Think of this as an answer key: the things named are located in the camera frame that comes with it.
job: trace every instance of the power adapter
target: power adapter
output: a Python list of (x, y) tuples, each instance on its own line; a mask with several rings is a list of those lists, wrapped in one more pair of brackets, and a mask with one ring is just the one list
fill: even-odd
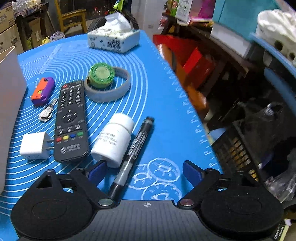
[(25, 134), (22, 136), (20, 155), (28, 160), (47, 159), (50, 157), (50, 136), (46, 132)]

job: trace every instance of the directional pad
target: directional pad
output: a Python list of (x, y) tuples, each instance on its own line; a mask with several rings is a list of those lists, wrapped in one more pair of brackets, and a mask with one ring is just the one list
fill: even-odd
[(75, 118), (77, 117), (77, 112), (73, 111), (73, 110), (69, 110), (63, 117), (62, 117), (62, 121), (65, 123), (71, 122), (73, 120), (75, 120)]

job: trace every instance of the pill bottle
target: pill bottle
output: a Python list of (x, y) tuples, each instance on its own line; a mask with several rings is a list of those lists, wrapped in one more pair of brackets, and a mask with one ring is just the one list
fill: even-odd
[(134, 122), (129, 116), (114, 114), (98, 136), (91, 150), (92, 157), (97, 161), (106, 160), (108, 167), (119, 167), (131, 141), (133, 128)]

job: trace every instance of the black remote control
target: black remote control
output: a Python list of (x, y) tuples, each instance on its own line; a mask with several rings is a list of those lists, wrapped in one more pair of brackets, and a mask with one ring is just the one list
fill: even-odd
[(89, 153), (83, 81), (61, 87), (54, 134), (54, 158), (79, 161)]

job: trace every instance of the orange and purple object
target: orange and purple object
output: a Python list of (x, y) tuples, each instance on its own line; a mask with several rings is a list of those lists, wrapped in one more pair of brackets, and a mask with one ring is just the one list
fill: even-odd
[(53, 88), (54, 79), (52, 77), (42, 78), (31, 97), (34, 106), (47, 104)]

